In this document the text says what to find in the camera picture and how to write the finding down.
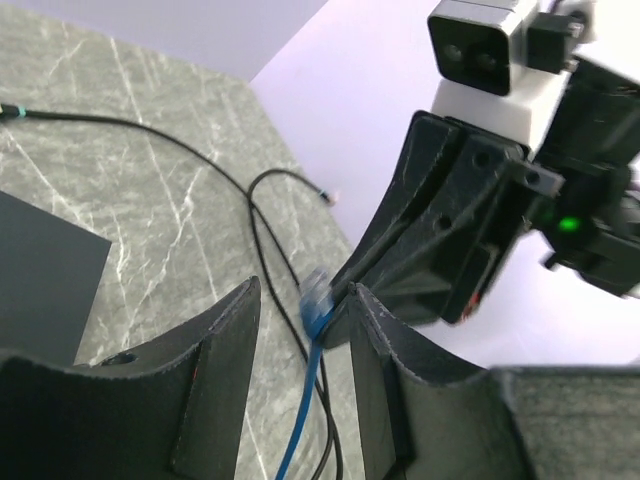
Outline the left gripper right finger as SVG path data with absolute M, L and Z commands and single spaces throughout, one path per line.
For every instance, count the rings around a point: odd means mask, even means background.
M 484 369 L 395 318 L 364 286 L 348 297 L 369 479 L 635 479 L 639 371 Z

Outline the black network switch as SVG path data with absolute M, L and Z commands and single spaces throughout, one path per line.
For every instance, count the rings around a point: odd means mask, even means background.
M 1 346 L 71 365 L 111 242 L 1 194 Z

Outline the black ethernet cable long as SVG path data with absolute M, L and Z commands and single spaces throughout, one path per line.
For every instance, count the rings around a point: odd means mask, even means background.
M 19 119 L 29 119 L 29 120 L 38 120 L 38 121 L 67 121 L 67 122 L 95 123 L 95 124 L 122 126 L 126 128 L 144 131 L 146 133 L 160 137 L 176 145 L 177 147 L 189 152 L 189 154 L 193 155 L 195 158 L 197 158 L 201 162 L 205 163 L 206 165 L 214 169 L 219 175 L 221 175 L 226 181 L 228 181 L 231 184 L 231 186 L 235 188 L 244 197 L 247 205 L 247 209 L 248 209 L 253 241 L 256 247 L 256 252 L 258 254 L 260 266 L 264 274 L 264 278 L 266 280 L 268 291 L 271 295 L 271 298 L 274 301 L 280 316 L 285 321 L 286 326 L 290 331 L 290 334 L 293 336 L 293 339 L 296 342 L 300 355 L 304 363 L 307 365 L 306 371 L 308 373 L 318 372 L 320 374 L 320 376 L 315 379 L 315 382 L 313 384 L 307 382 L 304 385 L 303 403 L 299 407 L 298 416 L 296 417 L 296 423 L 293 427 L 293 431 L 291 433 L 290 439 L 292 441 L 294 440 L 298 441 L 301 438 L 303 427 L 305 426 L 307 415 L 310 410 L 311 393 L 315 392 L 321 403 L 324 416 L 326 419 L 327 440 L 326 440 L 326 444 L 325 444 L 322 456 L 318 462 L 318 465 L 314 473 L 312 474 L 312 477 L 314 479 L 319 479 L 321 477 L 328 463 L 329 456 L 333 454 L 335 456 L 335 461 L 336 461 L 335 477 L 337 479 L 342 479 L 345 473 L 344 456 L 343 456 L 342 445 L 340 441 L 338 428 L 337 428 L 336 421 L 334 419 L 332 408 L 331 408 L 330 389 L 329 389 L 325 362 L 321 354 L 315 352 L 311 347 L 307 348 L 303 345 L 303 340 L 301 338 L 301 335 L 298 333 L 296 327 L 293 324 L 292 319 L 286 312 L 281 302 L 280 296 L 276 292 L 276 289 L 273 284 L 273 280 L 270 275 L 269 268 L 265 259 L 264 248 L 258 233 L 258 227 L 257 227 L 258 221 L 261 221 L 264 224 L 264 227 L 266 228 L 267 233 L 271 237 L 271 240 L 273 241 L 274 246 L 279 252 L 284 265 L 287 267 L 289 271 L 291 280 L 296 287 L 300 286 L 300 280 L 294 270 L 294 267 L 292 266 L 290 260 L 288 259 L 288 255 L 284 252 L 284 248 L 281 245 L 280 241 L 278 240 L 265 214 L 261 211 L 260 207 L 255 202 L 254 192 L 258 184 L 263 180 L 265 180 L 266 178 L 270 176 L 282 175 L 286 177 L 291 177 L 296 181 L 300 182 L 301 184 L 305 185 L 307 188 L 313 191 L 314 194 L 316 194 L 328 206 L 332 206 L 335 204 L 335 197 L 329 194 L 327 191 L 318 187 L 312 181 L 306 179 L 303 175 L 296 173 L 292 170 L 284 169 L 284 168 L 271 168 L 271 169 L 265 170 L 262 173 L 260 173 L 257 177 L 255 177 L 254 180 L 252 180 L 248 188 L 244 188 L 231 174 L 229 174 L 226 170 L 224 170 L 222 167 L 217 165 L 213 160 L 209 159 L 203 153 L 196 150 L 194 147 L 188 145 L 187 143 L 161 130 L 155 129 L 151 126 L 148 126 L 139 122 L 126 120 L 123 118 L 100 116 L 100 115 L 89 115 L 89 114 L 83 115 L 83 114 L 77 114 L 77 113 L 29 110 L 22 106 L 11 105 L 6 103 L 3 103 L 1 105 L 1 121 L 3 123 L 10 122 L 10 121 L 17 121 Z

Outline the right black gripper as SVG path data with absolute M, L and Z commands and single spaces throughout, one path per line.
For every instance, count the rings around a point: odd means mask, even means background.
M 460 322 L 528 229 L 552 249 L 546 268 L 572 269 L 617 297 L 638 289 L 639 186 L 631 168 L 639 152 L 638 82 L 581 59 L 532 166 L 513 168 L 474 215 L 423 212 L 462 138 L 451 119 L 412 116 L 382 201 L 332 280 L 336 311 L 321 334 L 325 348 L 349 341 L 355 285 L 408 325 Z

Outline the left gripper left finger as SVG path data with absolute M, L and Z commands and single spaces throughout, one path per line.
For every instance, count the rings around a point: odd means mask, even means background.
M 5 479 L 231 479 L 259 330 L 249 278 L 95 366 L 1 353 Z

